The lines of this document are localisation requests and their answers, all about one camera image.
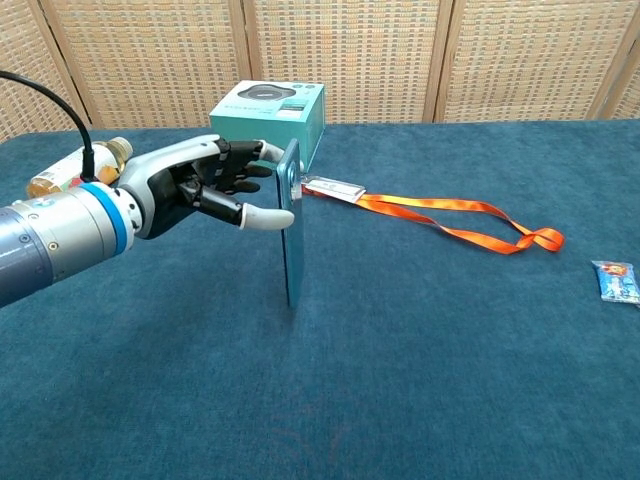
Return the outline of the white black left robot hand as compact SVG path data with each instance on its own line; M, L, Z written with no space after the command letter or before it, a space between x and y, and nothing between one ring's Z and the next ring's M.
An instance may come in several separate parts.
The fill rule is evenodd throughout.
M284 150L265 140L227 141L217 134L193 137L129 160L118 187L137 202L142 224L136 236L151 240L195 212L241 229L283 230L295 214L241 202L235 193L256 193L255 178L278 165Z

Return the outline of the blue-backed black smartphone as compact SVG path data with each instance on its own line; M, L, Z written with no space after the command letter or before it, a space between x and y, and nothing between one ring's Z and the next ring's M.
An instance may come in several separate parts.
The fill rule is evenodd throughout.
M276 168L279 207L294 215L293 223L281 231L288 306L299 303L304 275L304 225L300 146L292 139Z

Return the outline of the amber drink plastic bottle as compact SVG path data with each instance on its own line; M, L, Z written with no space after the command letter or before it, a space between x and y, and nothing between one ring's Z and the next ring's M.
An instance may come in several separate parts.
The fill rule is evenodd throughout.
M118 180L133 155L133 147L123 137L92 143L97 179L107 185ZM31 178L26 185L28 198L66 191L82 183L83 147L58 160Z

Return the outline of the teal speaker product box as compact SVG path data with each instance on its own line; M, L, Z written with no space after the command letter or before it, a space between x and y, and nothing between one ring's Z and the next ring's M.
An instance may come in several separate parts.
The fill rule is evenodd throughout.
M321 83L242 80L209 113L213 131L228 141L266 140L282 149L292 139L307 172L326 127Z

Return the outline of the woven bamboo screen panel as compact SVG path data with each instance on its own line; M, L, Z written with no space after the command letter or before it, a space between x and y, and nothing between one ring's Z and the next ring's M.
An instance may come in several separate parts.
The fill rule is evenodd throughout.
M640 37L632 44L599 118L640 119Z
M86 125L91 124L40 0L0 0L0 70L48 87L72 106ZM26 133L74 128L68 115L41 93L0 79L0 143Z
M331 123L431 123L455 0L242 0L256 80L322 83Z
M453 0L434 119L583 120L640 0Z
M90 123L200 127L251 76L243 0L37 0Z

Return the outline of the clear white badge holder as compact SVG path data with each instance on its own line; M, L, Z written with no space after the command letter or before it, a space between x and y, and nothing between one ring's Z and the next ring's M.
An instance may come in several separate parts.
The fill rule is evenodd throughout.
M304 175L301 182L306 191L351 204L355 204L366 193L364 186L316 175Z

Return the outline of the blue felt table cloth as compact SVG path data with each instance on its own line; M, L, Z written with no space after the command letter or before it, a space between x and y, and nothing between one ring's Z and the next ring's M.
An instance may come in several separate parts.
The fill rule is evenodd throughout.
M491 203L503 256L304 201L280 237L193 215L0 309L0 480L640 480L640 120L331 125L313 169Z

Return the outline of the blue candy packet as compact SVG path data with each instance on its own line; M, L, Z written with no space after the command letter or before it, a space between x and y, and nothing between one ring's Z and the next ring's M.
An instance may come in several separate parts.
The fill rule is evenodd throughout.
M640 308L640 287L633 265L626 262L591 261L603 301L626 303Z

